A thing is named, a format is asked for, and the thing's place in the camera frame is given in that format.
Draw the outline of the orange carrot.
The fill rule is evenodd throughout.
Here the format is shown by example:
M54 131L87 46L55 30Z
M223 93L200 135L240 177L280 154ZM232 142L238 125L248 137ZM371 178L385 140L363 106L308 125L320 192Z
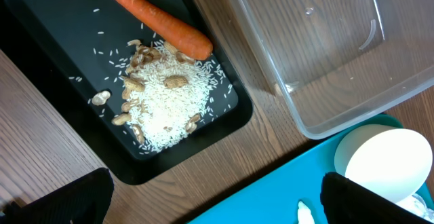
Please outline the orange carrot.
M212 42L191 25L173 17L147 0L115 1L188 57L206 60L211 56Z

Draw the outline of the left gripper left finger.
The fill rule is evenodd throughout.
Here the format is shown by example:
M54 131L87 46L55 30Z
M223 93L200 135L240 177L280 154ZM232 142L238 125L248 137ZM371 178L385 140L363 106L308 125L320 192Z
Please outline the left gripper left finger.
M89 174L23 207L1 211L2 223L102 223L111 204L114 182L107 168Z

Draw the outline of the white napkin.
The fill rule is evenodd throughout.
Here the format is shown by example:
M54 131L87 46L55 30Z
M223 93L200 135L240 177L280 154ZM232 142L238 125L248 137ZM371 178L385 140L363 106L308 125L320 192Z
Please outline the white napkin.
M433 223L433 210L427 207L423 198L417 193L414 193L410 197L398 202L397 205L412 214ZM310 208L301 200L298 202L297 219L298 224L315 223Z

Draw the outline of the white bowl with peanuts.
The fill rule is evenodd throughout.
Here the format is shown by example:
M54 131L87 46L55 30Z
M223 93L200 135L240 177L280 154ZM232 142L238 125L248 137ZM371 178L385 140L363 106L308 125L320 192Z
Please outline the white bowl with peanuts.
M350 131L334 155L338 174L393 203L416 193L432 164L433 152L423 135L380 124Z

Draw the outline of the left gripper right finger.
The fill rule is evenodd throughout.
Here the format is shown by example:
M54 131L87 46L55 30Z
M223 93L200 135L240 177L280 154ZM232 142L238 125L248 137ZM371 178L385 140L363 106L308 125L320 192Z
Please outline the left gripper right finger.
M322 179L320 201L329 224L429 224L336 172Z

